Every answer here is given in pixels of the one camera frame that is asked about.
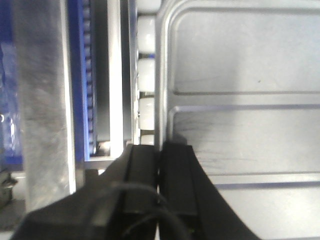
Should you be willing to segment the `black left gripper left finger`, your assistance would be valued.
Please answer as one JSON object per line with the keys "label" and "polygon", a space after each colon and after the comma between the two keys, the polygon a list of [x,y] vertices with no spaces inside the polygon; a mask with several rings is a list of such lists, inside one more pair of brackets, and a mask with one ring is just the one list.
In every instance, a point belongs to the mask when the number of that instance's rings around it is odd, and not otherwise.
{"label": "black left gripper left finger", "polygon": [[151,145],[128,145],[104,173],[75,193],[31,211],[13,240],[111,240],[159,199]]}

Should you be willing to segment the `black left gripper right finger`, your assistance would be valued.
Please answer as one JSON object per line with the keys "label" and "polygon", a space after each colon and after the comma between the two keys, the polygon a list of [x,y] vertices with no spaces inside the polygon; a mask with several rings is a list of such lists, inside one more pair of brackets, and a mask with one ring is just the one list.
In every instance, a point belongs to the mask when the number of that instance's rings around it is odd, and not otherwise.
{"label": "black left gripper right finger", "polygon": [[258,239],[212,184],[192,146],[163,145],[159,188],[194,240]]}

